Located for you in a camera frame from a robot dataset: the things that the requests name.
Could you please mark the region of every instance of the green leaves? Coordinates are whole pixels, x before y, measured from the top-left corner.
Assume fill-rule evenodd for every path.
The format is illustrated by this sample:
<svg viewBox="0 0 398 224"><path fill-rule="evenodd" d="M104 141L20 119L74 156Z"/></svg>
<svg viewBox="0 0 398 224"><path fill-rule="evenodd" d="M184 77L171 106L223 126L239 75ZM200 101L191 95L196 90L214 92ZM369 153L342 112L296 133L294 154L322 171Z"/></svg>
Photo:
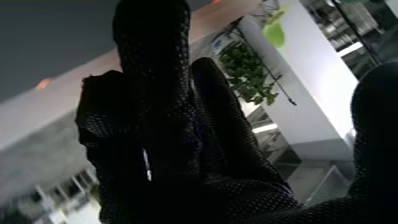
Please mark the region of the green leaves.
<svg viewBox="0 0 398 224"><path fill-rule="evenodd" d="M221 52L221 62L230 75L232 89L239 92L248 103L260 105L267 99L273 105L278 93L273 93L274 83L265 84L269 73L262 58L248 43L235 42Z"/></svg>

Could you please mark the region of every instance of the green object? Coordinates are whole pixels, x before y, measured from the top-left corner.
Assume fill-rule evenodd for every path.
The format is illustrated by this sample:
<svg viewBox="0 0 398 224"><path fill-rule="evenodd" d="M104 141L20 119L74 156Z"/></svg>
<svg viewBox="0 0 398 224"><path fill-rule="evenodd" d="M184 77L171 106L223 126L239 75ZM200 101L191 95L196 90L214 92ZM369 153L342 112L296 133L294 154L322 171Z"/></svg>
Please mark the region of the green object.
<svg viewBox="0 0 398 224"><path fill-rule="evenodd" d="M258 53L244 41L234 42L221 51L221 62L228 72L230 85L248 103L260 105L267 100L273 105L278 93L273 93L274 83L265 84L269 77Z"/></svg>
<svg viewBox="0 0 398 224"><path fill-rule="evenodd" d="M281 9L273 13L273 16L267 20L264 35L267 40L271 41L276 48L283 48L285 46L285 30L283 30L283 17L289 12L289 5L281 7Z"/></svg>
<svg viewBox="0 0 398 224"><path fill-rule="evenodd" d="M281 23L269 26L265 31L265 37L276 48L285 46L285 31Z"/></svg>

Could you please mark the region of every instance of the black glove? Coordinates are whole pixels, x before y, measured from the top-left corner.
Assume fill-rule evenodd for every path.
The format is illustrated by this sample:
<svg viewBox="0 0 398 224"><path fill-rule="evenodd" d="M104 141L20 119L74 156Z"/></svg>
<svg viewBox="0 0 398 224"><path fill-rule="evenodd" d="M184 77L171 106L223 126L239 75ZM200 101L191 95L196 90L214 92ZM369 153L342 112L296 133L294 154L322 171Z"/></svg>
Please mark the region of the black glove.
<svg viewBox="0 0 398 224"><path fill-rule="evenodd" d="M385 174L393 176L385 168L392 171L395 163L379 166L376 155L379 148L392 148L398 108L388 100L397 94L398 65L372 72L356 92L358 179L349 196L305 209L260 152L239 100L210 59L194 63L193 77L189 24L184 0L122 2L114 38L123 73L86 80L77 118L102 183L104 223L381 221L398 199L395 184L386 191L381 187ZM386 113L390 124L381 122Z"/></svg>

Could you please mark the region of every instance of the white wall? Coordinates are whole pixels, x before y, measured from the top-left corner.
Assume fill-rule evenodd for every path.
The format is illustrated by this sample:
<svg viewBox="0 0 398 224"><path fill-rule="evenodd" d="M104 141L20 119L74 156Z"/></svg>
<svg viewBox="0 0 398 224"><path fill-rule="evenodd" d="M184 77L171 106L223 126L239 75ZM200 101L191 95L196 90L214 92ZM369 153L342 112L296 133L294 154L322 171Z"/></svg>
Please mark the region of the white wall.
<svg viewBox="0 0 398 224"><path fill-rule="evenodd" d="M292 8L290 13L305 13L305 11L297 11ZM290 25L299 27L297 21L301 21L301 27L305 29L306 24L303 23L312 22L315 24L313 20L306 21L303 18L301 20L299 18L289 18L285 23L290 22L294 23ZM351 145L345 143L344 133L345 129L349 132L353 128L351 98L356 87L356 79L353 73L347 74L347 66L338 58L337 51L333 50L331 52L333 47L326 37L321 35L322 33L317 33L321 32L319 27L312 27L317 28L315 35L310 35L305 38L305 34L299 33L296 35L290 32L292 26L285 28L287 38L297 39L287 39L289 43L280 52L264 38L262 27L253 17L246 17L241 25L250 43L258 50L260 56L264 57L264 61L271 66L274 73L281 72L281 74L285 74L281 84L297 102L297 106L294 106L289 102L287 96L281 94L276 104L273 106L264 105L264 107L271 118L280 125L287 141L301 158L317 160L351 160L353 149ZM331 64L328 64L328 62L321 62L322 57L324 60L331 60ZM337 75L338 78L331 77L337 70L340 70L340 72L344 70L345 72L345 74ZM349 83L353 84L353 86L349 86L351 88L340 87L345 84L344 75L349 75ZM331 89L335 92L342 91L344 93L329 94ZM331 115L335 116L333 119L345 116L344 120L338 120L335 123Z"/></svg>
<svg viewBox="0 0 398 224"><path fill-rule="evenodd" d="M283 18L287 46L280 52L345 137L353 129L351 101L358 79L301 1L281 0L281 4L290 5L290 11Z"/></svg>
<svg viewBox="0 0 398 224"><path fill-rule="evenodd" d="M388 5L390 5L390 8L392 8L393 13L397 15L397 18L398 18L398 1L397 0L388 0Z"/></svg>

